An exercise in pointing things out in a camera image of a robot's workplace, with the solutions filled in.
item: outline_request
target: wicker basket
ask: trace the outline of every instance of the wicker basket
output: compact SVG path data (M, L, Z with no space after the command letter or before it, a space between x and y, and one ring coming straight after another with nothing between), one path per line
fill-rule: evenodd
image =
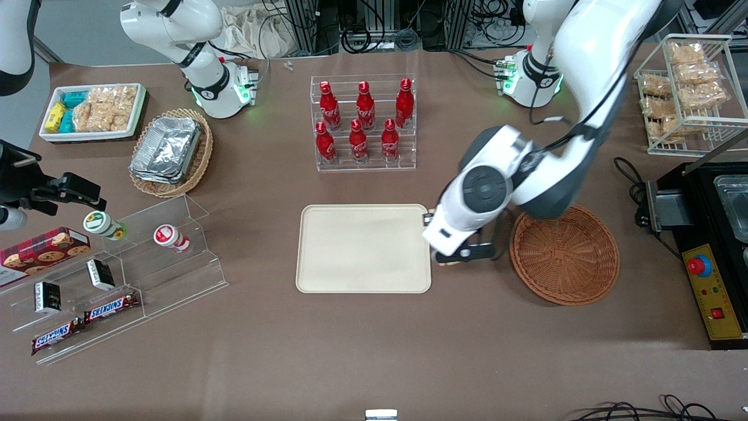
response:
M619 272L618 246L605 225L581 206L558 219L515 222L512 264L536 294L563 306L583 306L605 296Z
M172 111L167 111L161 114L159 117L190 117L195 121L198 121L202 128L200 132L200 138L198 139L199 143L197 144L194 155L192 156L192 162L190 163L187 177L182 183L165 184L155 183L153 181L145 181L137 178L133 173L130 172L130 178L132 179L132 182L135 184L135 187L137 187L138 190L142 191L143 193L154 195L156 197L168 199L171 197L179 196L183 193L187 193L195 186L197 186L198 182L200 182L203 174L205 174L205 170L208 168L210 154L213 152L213 135L210 133L210 127L208 127L208 122L205 121L205 118L191 109L175 109ZM138 137L138 143L135 144L135 150L132 152L133 156L138 153L138 149L143 143L145 133L148 131L148 129L150 129L154 121L156 121L155 118L141 132L140 137Z

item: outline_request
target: aluminum foil container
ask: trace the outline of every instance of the aluminum foil container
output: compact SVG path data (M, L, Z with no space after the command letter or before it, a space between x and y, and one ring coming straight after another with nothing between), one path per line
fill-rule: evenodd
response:
M129 169L141 180L178 184L187 176L199 138L200 124L191 118L158 118Z

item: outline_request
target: yellow control panel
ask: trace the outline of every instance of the yellow control panel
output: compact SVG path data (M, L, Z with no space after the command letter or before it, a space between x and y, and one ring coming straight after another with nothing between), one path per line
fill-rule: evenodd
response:
M714 254L709 244L688 250L682 255L709 338L715 341L742 339L741 326L714 263Z

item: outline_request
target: red cookie box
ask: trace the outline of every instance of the red cookie box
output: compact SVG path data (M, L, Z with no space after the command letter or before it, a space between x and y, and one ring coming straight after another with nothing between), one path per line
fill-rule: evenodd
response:
M0 252L0 287L91 250L88 237L70 228L55 228Z

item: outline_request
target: cookie box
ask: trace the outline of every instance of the cookie box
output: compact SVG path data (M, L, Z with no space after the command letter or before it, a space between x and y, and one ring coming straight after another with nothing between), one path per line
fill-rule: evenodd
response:
M135 129L138 127L138 120L141 117L141 111L143 109L143 103L145 102L146 89L140 83L113 83L108 85L79 85L79 86L61 86L55 88L52 92L52 97L49 99L49 105L47 105L46 111L44 112L43 120L46 121L49 118L49 113L52 111L52 107L62 99L62 97L68 92L88 92L92 88L113 88L118 85L128 85L137 87L138 92L135 94L135 103L132 105L132 111L130 112L130 119L127 123L126 130L118 130L111 132L80 132L80 133L50 133L44 128L42 123L39 127L39 136L49 143L56 145L63 145L67 143L91 143L91 142L113 142L116 140L132 140L130 136L135 134Z
M70 228L55 228L0 251L0 287L34 275L91 250L88 237Z

